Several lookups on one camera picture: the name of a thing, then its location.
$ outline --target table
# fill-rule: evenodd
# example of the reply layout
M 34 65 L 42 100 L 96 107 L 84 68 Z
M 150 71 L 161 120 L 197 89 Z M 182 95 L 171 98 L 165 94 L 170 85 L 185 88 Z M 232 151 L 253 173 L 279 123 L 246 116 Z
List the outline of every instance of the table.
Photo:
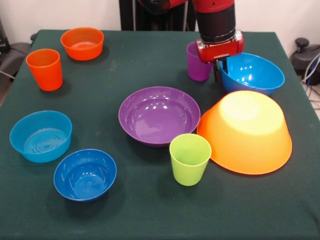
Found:
M 105 31 L 100 57 L 67 57 L 62 30 L 41 30 L 31 50 L 60 52 L 63 86 L 41 91 L 26 63 L 0 108 L 0 238 L 78 239 L 319 239 L 320 124 L 275 33 L 245 32 L 245 52 L 278 65 L 285 84 L 271 97 L 282 107 L 293 141 L 287 164 L 262 176 L 236 174 L 209 162 L 194 187 L 173 178 L 168 148 L 152 148 L 125 134 L 118 109 L 131 93 L 150 86 L 178 88 L 203 114 L 226 93 L 213 75 L 194 82 L 186 47 L 197 32 Z M 13 125 L 27 114 L 56 110 L 73 123 L 72 142 L 60 159 L 36 164 L 10 145 Z M 118 173 L 96 202 L 77 203 L 55 190 L 53 173 L 68 154 L 100 149 Z

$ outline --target light blue bowl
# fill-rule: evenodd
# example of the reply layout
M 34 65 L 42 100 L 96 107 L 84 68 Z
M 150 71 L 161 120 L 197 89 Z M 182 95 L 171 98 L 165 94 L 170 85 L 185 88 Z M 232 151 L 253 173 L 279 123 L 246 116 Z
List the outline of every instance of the light blue bowl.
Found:
M 222 83 L 228 93 L 240 90 L 255 91 L 267 96 L 285 83 L 285 75 L 275 64 L 260 56 L 240 53 L 227 57 L 226 73 L 221 66 Z
M 92 202 L 112 186 L 117 166 L 107 153 L 96 149 L 76 151 L 63 159 L 56 167 L 53 183 L 66 199 L 76 202 Z
M 19 120 L 10 133 L 15 150 L 34 163 L 61 157 L 71 143 L 72 123 L 58 111 L 38 111 Z

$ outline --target purple bowl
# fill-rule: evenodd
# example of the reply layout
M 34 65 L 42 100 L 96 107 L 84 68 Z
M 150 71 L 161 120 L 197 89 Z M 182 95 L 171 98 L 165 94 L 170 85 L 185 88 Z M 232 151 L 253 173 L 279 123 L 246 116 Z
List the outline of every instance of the purple bowl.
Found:
M 175 88 L 154 86 L 138 90 L 120 106 L 119 122 L 135 140 L 167 147 L 178 135 L 192 133 L 200 121 L 197 102 Z

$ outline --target purple cup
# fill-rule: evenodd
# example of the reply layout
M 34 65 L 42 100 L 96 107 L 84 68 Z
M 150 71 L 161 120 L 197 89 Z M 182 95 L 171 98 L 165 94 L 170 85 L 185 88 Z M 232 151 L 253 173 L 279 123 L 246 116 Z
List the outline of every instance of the purple cup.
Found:
M 187 62 L 188 62 L 188 75 L 197 82 L 205 81 L 209 78 L 212 71 L 211 63 L 204 63 L 200 60 L 196 42 L 191 42 L 186 48 Z

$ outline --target plastic bowl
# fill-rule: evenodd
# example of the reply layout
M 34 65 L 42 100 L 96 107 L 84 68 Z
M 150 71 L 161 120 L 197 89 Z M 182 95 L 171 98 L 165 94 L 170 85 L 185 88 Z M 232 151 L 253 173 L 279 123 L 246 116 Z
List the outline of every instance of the plastic bowl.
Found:
M 19 120 L 10 133 L 15 150 L 34 163 L 61 157 L 71 143 L 72 123 L 57 111 L 38 111 Z
M 128 96 L 119 109 L 123 130 L 151 147 L 167 147 L 181 134 L 192 133 L 200 120 L 196 101 L 183 91 L 148 87 Z
M 226 95 L 202 116 L 197 134 L 210 143 L 214 162 L 241 174 L 273 172 L 292 152 L 282 109 L 254 91 Z
M 280 68 L 260 56 L 240 53 L 227 57 L 226 61 L 228 73 L 222 67 L 220 71 L 223 86 L 229 93 L 249 90 L 269 96 L 285 83 Z
M 116 179 L 117 166 L 107 153 L 76 151 L 63 159 L 53 176 L 55 189 L 66 199 L 92 202 L 103 196 Z
M 66 31 L 60 40 L 70 58 L 88 61 L 101 54 L 104 33 L 92 27 L 78 27 Z

